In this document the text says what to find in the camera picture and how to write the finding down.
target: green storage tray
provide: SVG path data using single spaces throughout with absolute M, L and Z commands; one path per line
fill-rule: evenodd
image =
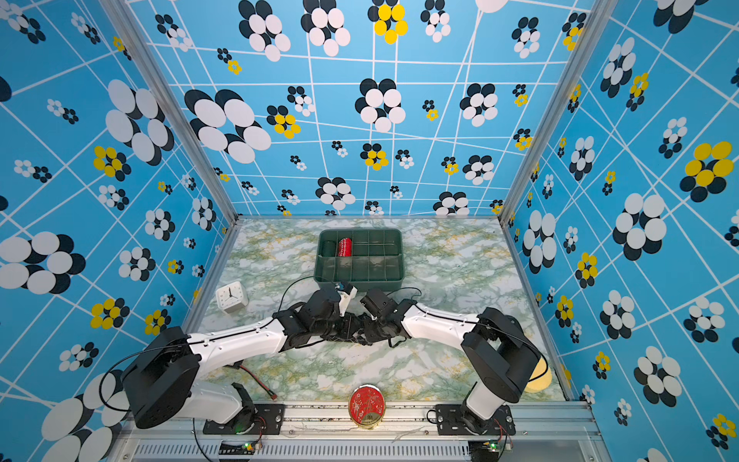
M 345 237 L 352 240 L 352 256 L 337 257 L 338 242 Z M 330 229 L 319 236 L 313 278 L 320 286 L 349 281 L 359 291 L 379 288 L 388 292 L 401 288 L 405 276 L 403 238 L 398 229 Z

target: soda can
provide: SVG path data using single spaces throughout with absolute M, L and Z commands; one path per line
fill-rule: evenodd
M 372 428 L 379 424 L 385 415 L 385 397 L 374 385 L 361 385 L 354 390 L 349 400 L 349 415 L 355 424 Z
M 352 240 L 349 237 L 345 237 L 338 241 L 338 257 L 351 257 L 352 256 Z

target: blue patterned wallpaper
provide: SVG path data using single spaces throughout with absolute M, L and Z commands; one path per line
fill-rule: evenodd
M 183 322 L 227 223 L 96 1 L 0 19 L 0 461 L 98 461 L 100 376 Z
M 127 2 L 244 215 L 487 215 L 593 0 Z
M 737 461 L 739 4 L 620 0 L 504 223 L 614 461 Z

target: white clock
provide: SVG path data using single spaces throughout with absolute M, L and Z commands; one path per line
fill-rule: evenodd
M 224 310 L 226 313 L 233 313 L 249 305 L 249 297 L 247 297 L 244 287 L 239 281 L 232 282 L 217 289 L 216 301 L 218 302 L 218 308 Z

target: black bracket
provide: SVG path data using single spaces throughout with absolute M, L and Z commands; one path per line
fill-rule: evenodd
M 461 404 L 436 405 L 436 430 L 439 432 L 439 435 L 475 435 L 462 422 L 461 407 Z M 511 408 L 509 406 L 501 406 L 495 411 L 495 414 L 488 419 L 488 426 L 482 435 L 499 436 L 501 428 L 510 436 L 516 434 L 516 424 L 513 422 L 513 416 L 511 415 Z
M 282 418 L 285 416 L 285 405 L 284 404 L 254 404 L 256 412 L 254 413 L 253 424 L 249 429 L 241 433 L 241 435 L 258 435 L 259 428 L 262 427 L 261 417 L 267 424 L 266 428 L 262 428 L 263 435 L 279 435 L 280 429 L 282 428 Z M 202 428 L 202 432 L 205 435 L 233 435 L 234 432 L 227 425 L 218 424 L 213 421 L 205 421 L 205 425 Z

